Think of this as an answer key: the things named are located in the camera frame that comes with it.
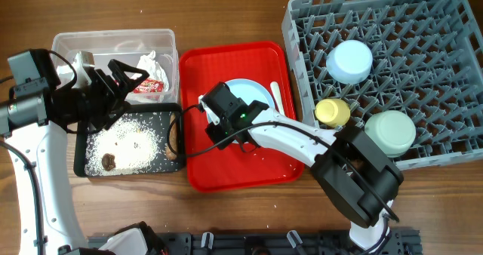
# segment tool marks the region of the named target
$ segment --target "wood grain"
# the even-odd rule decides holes
[[[59,32],[170,28],[180,55],[192,48],[272,40],[282,47],[288,0],[0,0],[0,77],[7,57],[49,48]],[[470,0],[477,20],[483,3]],[[11,82],[0,86],[6,100]],[[75,211],[86,236],[141,220],[157,232],[286,232],[348,229],[311,176],[278,186],[201,194],[175,174],[87,180],[68,166]],[[483,163],[405,172],[395,212],[401,226],[421,230],[425,254],[483,253]],[[18,252],[20,216],[14,170],[0,151],[0,253]]]

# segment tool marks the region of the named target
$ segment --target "gray dish rack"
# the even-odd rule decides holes
[[[304,123],[326,128],[315,104],[342,98],[360,128],[386,110],[412,118],[416,140],[394,158],[402,170],[483,158],[483,38],[468,0],[290,0],[281,27]],[[325,68],[350,39],[374,57],[360,84],[340,84]]]

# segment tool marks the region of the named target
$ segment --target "yellow cup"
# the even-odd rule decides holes
[[[339,99],[321,100],[315,106],[315,117],[327,126],[344,126],[350,118],[349,105]]]

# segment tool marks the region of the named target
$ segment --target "clear plastic container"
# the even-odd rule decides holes
[[[136,66],[141,55],[156,52],[156,61],[166,72],[169,89],[161,93],[129,94],[130,103],[176,103],[180,74],[178,72],[178,53],[174,41],[174,32],[170,29],[125,29],[98,32],[65,32],[55,36],[52,50],[72,62],[79,51],[89,51],[94,55],[97,69],[106,75],[111,71],[107,63],[111,59],[119,60],[130,66]],[[54,65],[65,65],[62,60],[53,57]]]

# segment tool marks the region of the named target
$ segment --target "red tray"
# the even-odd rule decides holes
[[[183,108],[197,104],[198,96],[206,94],[219,81],[234,78],[248,78],[269,91],[270,82],[277,81],[286,116],[295,118],[284,51],[271,41],[186,52],[180,59]],[[185,114],[184,120],[186,153],[213,145],[205,133],[208,126],[205,113],[192,110]],[[238,144],[189,158],[187,165],[189,182],[200,192],[286,183],[296,180],[304,168],[302,163],[275,150],[256,149],[243,153]]]

